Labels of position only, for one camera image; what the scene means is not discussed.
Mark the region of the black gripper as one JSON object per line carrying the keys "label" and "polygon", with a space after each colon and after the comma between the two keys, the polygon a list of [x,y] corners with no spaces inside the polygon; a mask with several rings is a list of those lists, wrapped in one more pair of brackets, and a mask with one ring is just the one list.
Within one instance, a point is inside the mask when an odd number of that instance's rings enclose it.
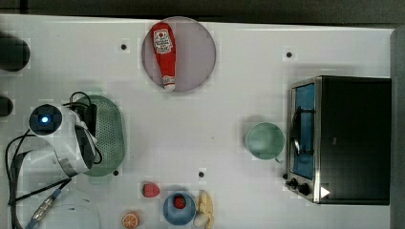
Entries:
{"label": "black gripper", "polygon": [[80,119],[86,124],[91,135],[96,135],[96,113],[97,107],[95,104],[84,104],[75,102],[72,109],[79,115]]}

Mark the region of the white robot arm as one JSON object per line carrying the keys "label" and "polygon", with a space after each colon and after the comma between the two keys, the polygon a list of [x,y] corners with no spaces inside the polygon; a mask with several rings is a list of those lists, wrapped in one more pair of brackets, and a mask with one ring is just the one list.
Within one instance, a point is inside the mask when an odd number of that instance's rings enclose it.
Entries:
{"label": "white robot arm", "polygon": [[89,171],[96,161],[96,138],[80,116],[54,104],[36,107],[29,118],[34,135],[47,141],[68,177]]}

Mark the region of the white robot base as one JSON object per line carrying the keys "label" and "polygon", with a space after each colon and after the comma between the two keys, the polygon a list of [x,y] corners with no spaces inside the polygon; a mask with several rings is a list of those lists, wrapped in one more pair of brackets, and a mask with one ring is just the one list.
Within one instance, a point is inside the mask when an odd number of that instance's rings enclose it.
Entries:
{"label": "white robot base", "polygon": [[56,199],[38,229],[101,229],[99,211],[88,194],[68,188]]}

